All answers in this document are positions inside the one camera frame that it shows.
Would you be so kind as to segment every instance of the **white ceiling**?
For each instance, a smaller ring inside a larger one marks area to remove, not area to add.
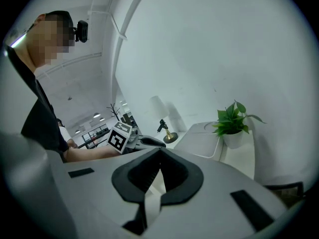
[[[105,91],[105,82],[109,81],[103,78],[100,65],[106,16],[88,15],[88,11],[91,7],[92,10],[107,11],[111,1],[32,0],[15,23],[14,28],[23,33],[38,15],[54,10],[68,11],[74,26],[79,20],[91,23],[86,43],[76,42],[72,52],[61,54],[51,65],[38,68],[35,72],[56,116],[66,127],[80,125],[92,119],[95,112],[101,113],[109,106],[109,95]],[[106,119],[107,116],[110,118],[111,114],[106,113]]]

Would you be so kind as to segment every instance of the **white pot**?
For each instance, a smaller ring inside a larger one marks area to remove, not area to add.
[[[236,149],[241,146],[241,139],[243,138],[243,130],[241,130],[239,133],[235,134],[223,134],[223,138],[225,141],[225,144],[228,146],[228,148]]]

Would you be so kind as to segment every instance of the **black shirt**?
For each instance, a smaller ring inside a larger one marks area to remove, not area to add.
[[[38,97],[23,125],[21,134],[37,141],[44,149],[58,152],[63,162],[65,162],[63,152],[69,147],[61,135],[52,105],[34,74],[19,59],[14,49],[8,46],[6,50],[12,65]]]

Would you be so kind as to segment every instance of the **potted plant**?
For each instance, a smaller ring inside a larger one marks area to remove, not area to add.
[[[248,126],[244,125],[246,117],[252,117],[264,123],[256,115],[244,115],[246,108],[236,100],[230,107],[225,108],[225,111],[217,110],[217,112],[218,123],[213,125],[213,127],[217,127],[214,133],[218,134],[218,136],[223,136],[226,145],[231,149],[236,149],[241,145],[243,131],[249,133]]]

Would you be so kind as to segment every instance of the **ceiling light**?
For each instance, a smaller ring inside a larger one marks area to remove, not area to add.
[[[25,35],[26,35],[26,34],[24,34],[24,35],[21,36],[17,41],[15,41],[15,42],[11,45],[11,47],[12,47],[12,48],[15,48],[19,43],[21,43],[21,41],[25,38]]]
[[[99,113],[94,113],[93,117],[97,118],[98,116],[101,116]]]

